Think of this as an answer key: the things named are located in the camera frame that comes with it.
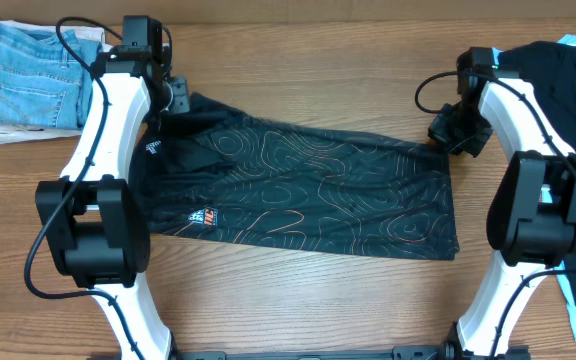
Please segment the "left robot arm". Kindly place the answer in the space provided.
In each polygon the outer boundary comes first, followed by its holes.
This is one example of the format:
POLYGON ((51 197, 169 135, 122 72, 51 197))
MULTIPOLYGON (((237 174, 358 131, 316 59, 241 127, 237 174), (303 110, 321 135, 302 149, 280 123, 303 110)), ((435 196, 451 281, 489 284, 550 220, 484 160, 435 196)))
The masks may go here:
POLYGON ((172 36, 160 21, 129 15, 120 44, 82 65, 92 81, 83 132, 58 179, 42 181, 42 223, 24 265, 24 282, 49 300, 91 297, 120 345, 122 359, 178 359, 145 271, 150 234, 128 185, 142 124, 189 109, 183 78, 173 78, 172 36))

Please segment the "black cycling jersey orange lines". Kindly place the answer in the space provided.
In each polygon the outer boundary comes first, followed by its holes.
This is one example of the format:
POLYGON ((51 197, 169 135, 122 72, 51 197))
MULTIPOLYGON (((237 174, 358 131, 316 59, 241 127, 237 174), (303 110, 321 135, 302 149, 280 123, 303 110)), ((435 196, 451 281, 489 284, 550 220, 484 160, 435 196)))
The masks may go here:
POLYGON ((257 118, 193 94, 146 130, 129 186, 154 233, 263 247, 451 260, 449 163, 383 135, 257 118))

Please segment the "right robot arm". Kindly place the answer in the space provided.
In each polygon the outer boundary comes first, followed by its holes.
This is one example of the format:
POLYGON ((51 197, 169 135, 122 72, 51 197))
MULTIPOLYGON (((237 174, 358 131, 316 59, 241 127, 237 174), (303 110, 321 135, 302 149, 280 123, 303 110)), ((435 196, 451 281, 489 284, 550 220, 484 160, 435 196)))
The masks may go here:
POLYGON ((493 253, 475 298, 432 359, 526 359, 510 334, 540 282, 576 273, 576 46, 473 47, 456 62, 459 101, 434 112, 443 150, 478 155, 496 136, 508 160, 486 220, 493 253))

